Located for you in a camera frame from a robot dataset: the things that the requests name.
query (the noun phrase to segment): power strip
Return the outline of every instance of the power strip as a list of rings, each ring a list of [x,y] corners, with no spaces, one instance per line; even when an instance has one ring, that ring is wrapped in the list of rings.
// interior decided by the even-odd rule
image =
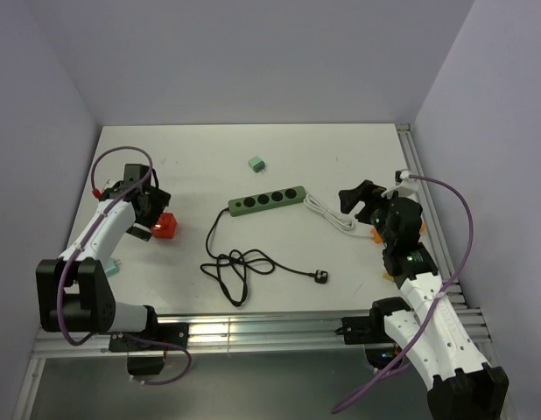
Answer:
[[[265,192],[263,194],[231,199],[228,201],[229,214],[232,217],[242,216],[272,208],[289,206],[304,201],[306,189],[303,186],[294,186],[284,190]]]

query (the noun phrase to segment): red cube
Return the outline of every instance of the red cube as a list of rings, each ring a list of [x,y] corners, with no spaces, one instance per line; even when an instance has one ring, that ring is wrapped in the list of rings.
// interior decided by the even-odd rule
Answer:
[[[176,230],[177,219],[173,213],[162,213],[158,222],[150,229],[152,236],[158,239],[173,239]]]

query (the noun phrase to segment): white wall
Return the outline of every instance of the white wall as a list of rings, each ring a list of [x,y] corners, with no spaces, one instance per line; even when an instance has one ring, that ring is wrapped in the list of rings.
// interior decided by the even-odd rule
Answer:
[[[0,420],[39,325],[35,268],[66,243],[96,124],[21,0],[0,0]]]
[[[26,0],[96,119],[410,122],[473,0]]]
[[[522,420],[541,419],[541,0],[477,0],[416,121],[425,171],[476,223],[462,278],[488,321]],[[458,201],[435,201],[455,260]]]

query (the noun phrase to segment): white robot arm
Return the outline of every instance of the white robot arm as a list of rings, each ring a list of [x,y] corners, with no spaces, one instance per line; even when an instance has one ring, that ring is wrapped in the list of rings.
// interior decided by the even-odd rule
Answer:
[[[152,227],[171,195],[150,185],[150,180],[128,193],[149,170],[142,164],[127,164],[122,181],[106,189],[94,217],[74,243],[58,259],[43,260],[37,267],[37,286],[41,325],[45,331],[60,331],[57,294],[60,275],[71,256],[66,287],[77,283],[78,291],[63,290],[62,318],[69,332],[87,333],[144,333],[155,336],[158,320],[154,309],[146,305],[124,304],[115,301],[103,267],[125,233],[140,239],[150,239]],[[99,225],[96,222],[102,217]],[[88,236],[87,245],[82,247]]]
[[[364,202],[356,219],[372,225],[382,238],[383,264],[402,295],[373,303],[372,333],[387,335],[403,349],[392,363],[406,353],[428,389],[434,420],[496,420],[508,377],[501,367],[490,366],[444,293],[449,283],[442,283],[420,242],[422,207],[407,198],[418,189],[411,178],[408,171],[398,171],[397,186],[389,190],[366,180],[354,190],[339,192],[344,214]],[[363,392],[351,394],[334,412],[344,410]]]

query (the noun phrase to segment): small green block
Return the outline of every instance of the small green block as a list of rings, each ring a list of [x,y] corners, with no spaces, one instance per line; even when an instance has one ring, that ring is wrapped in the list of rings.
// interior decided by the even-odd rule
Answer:
[[[249,168],[251,168],[255,172],[259,172],[264,169],[264,161],[259,156],[252,157],[248,161],[248,164]]]

